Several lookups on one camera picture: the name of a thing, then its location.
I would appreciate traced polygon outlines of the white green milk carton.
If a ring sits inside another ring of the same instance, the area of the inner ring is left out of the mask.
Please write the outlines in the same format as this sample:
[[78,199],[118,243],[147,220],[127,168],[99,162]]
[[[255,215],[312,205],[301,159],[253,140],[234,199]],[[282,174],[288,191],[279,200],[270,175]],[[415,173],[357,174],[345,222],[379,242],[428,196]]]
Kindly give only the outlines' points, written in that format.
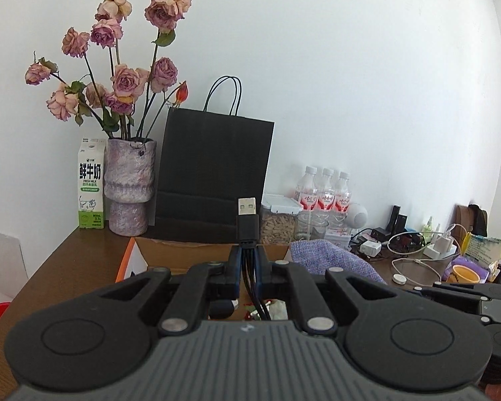
[[107,142],[104,139],[82,139],[77,155],[78,227],[103,229],[104,165]]

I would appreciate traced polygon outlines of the navy blue zip pouch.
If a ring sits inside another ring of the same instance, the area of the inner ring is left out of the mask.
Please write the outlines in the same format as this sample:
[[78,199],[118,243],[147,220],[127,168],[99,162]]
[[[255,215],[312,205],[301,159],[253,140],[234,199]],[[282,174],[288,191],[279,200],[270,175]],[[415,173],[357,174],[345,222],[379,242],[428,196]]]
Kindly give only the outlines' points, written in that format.
[[208,309],[208,318],[214,320],[229,319],[238,307],[238,300],[211,301]]

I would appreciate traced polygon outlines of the white power adapter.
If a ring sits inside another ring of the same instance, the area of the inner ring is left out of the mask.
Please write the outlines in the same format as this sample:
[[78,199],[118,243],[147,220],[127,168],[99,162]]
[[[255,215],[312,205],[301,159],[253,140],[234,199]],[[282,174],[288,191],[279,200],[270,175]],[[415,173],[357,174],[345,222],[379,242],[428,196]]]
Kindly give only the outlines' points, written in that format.
[[382,250],[382,244],[374,241],[365,241],[359,246],[359,252],[364,254],[369,258],[375,258],[380,254]]

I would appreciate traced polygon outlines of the purple knitted cloth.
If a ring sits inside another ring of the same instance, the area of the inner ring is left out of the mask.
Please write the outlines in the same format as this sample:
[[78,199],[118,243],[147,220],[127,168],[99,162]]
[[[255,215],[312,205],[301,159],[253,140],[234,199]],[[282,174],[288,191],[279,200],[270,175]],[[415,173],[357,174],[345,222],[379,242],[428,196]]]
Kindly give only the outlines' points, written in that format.
[[385,280],[366,261],[326,240],[297,241],[290,244],[290,258],[311,274],[324,275],[331,267],[385,284]]

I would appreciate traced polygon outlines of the water bottle left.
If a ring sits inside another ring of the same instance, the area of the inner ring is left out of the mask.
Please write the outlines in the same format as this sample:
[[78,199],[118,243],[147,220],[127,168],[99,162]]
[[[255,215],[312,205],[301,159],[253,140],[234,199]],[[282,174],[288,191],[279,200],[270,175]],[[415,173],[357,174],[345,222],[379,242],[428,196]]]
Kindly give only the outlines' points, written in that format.
[[296,185],[295,199],[306,212],[312,212],[318,204],[318,188],[315,183],[317,172],[316,167],[306,166],[304,175]]

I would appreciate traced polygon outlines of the white round charger puck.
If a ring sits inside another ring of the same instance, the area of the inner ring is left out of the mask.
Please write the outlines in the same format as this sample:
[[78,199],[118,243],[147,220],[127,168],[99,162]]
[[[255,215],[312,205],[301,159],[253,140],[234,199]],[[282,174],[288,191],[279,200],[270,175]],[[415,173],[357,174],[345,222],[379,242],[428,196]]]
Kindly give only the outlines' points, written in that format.
[[393,282],[398,285],[406,285],[407,279],[403,274],[395,273],[392,278]]

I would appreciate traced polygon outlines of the purple textured vase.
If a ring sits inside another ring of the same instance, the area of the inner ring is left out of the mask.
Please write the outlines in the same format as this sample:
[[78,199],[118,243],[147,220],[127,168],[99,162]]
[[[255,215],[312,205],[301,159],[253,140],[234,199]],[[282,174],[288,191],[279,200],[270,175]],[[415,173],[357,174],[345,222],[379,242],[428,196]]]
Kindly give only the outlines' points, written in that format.
[[104,194],[109,229],[117,235],[138,236],[148,228],[146,204],[155,194],[155,149],[151,139],[108,140]]

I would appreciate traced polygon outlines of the water bottle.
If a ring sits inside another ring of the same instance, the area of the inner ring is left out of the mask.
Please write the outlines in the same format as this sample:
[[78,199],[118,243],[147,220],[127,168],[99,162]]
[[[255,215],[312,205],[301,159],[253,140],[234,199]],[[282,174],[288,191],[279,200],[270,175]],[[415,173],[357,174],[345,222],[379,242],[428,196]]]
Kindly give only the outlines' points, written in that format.
[[334,207],[336,192],[334,185],[332,184],[332,177],[334,176],[334,170],[331,168],[324,167],[322,170],[322,176],[318,180],[318,213],[321,215],[327,215],[332,207]]
[[349,173],[341,171],[334,187],[334,209],[341,216],[346,216],[348,207],[350,206],[351,202],[351,192],[348,186],[349,178]]
[[318,188],[315,183],[317,172],[316,167],[306,166],[304,175],[296,185],[295,199],[306,212],[312,212],[318,204]]

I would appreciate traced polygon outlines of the clear seed storage container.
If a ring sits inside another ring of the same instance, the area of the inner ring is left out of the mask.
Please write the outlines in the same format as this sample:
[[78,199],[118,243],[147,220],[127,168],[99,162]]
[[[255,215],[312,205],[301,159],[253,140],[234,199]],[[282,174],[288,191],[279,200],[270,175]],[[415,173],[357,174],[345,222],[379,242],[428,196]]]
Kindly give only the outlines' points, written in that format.
[[302,205],[281,194],[265,194],[261,208],[261,242],[289,244],[294,236]]

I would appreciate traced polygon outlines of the empty glass cup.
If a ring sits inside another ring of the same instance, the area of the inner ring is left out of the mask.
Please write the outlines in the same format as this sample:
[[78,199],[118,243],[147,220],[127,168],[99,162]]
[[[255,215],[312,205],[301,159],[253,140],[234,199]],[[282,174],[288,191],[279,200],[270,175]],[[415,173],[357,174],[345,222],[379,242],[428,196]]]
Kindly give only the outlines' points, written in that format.
[[328,216],[313,211],[302,211],[297,215],[294,240],[309,241],[323,239],[327,229]]

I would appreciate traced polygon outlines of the yellow cartoon mug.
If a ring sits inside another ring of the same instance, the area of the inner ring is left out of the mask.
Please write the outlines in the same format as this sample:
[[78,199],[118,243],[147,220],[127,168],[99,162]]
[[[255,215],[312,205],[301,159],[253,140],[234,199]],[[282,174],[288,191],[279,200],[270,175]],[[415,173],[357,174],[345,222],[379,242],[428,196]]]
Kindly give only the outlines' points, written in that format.
[[454,264],[447,278],[447,282],[459,284],[477,284],[481,282],[481,276],[479,276],[477,272],[467,266]]

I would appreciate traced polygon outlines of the white round robot speaker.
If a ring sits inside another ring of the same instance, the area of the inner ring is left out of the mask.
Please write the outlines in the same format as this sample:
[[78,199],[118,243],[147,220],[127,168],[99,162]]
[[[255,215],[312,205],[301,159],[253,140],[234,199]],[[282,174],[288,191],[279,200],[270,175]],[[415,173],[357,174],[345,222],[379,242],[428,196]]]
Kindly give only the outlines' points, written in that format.
[[367,223],[366,208],[357,203],[351,203],[346,211],[345,223],[348,228],[362,229]]

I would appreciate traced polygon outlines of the water bottle right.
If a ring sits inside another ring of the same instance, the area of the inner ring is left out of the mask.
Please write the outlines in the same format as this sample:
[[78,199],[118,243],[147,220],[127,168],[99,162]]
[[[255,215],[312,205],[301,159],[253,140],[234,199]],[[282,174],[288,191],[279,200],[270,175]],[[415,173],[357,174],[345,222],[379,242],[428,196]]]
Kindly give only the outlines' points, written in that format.
[[341,216],[346,216],[348,207],[350,206],[351,202],[351,192],[348,186],[349,178],[349,173],[341,171],[334,187],[334,209]]

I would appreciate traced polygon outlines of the dried pink rose bouquet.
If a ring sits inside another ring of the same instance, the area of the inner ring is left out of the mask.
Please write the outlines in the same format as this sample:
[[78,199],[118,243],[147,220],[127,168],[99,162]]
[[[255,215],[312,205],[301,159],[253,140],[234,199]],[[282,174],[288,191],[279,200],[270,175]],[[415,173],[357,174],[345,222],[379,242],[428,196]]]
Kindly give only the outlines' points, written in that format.
[[61,40],[63,55],[82,61],[85,75],[68,81],[54,61],[34,56],[24,82],[29,86],[58,82],[46,101],[57,120],[82,125],[93,118],[110,139],[146,141],[163,109],[178,108],[188,98],[187,83],[173,60],[160,51],[174,42],[177,25],[191,7],[192,0],[149,1],[144,16],[155,27],[156,36],[152,59],[142,68],[125,63],[121,56],[131,2],[103,0],[89,30],[70,27]]

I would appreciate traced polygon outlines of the water bottle middle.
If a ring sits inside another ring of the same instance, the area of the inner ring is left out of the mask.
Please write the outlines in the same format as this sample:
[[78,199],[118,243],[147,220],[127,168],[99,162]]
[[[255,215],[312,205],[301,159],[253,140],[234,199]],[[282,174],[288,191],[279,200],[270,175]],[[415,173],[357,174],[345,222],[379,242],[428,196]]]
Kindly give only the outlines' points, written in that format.
[[322,176],[318,180],[318,213],[321,215],[327,215],[332,207],[334,207],[336,192],[334,185],[332,184],[332,177],[334,176],[334,170],[331,168],[324,167],[322,170]]

